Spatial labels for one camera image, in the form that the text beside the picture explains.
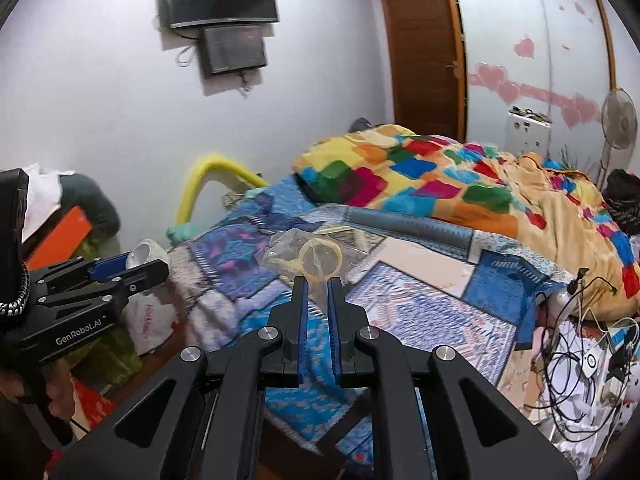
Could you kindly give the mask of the person's left hand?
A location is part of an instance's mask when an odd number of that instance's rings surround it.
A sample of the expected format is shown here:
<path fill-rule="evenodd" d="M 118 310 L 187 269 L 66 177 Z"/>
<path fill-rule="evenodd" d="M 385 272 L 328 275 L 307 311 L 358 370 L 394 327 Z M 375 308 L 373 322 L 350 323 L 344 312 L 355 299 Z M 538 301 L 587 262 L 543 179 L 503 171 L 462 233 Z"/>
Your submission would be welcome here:
<path fill-rule="evenodd" d="M 75 414 L 75 399 L 70 366 L 66 359 L 48 365 L 46 378 L 50 413 L 69 422 Z M 26 396 L 21 379 L 11 372 L 1 372 L 1 393 L 11 401 L 23 400 Z"/>

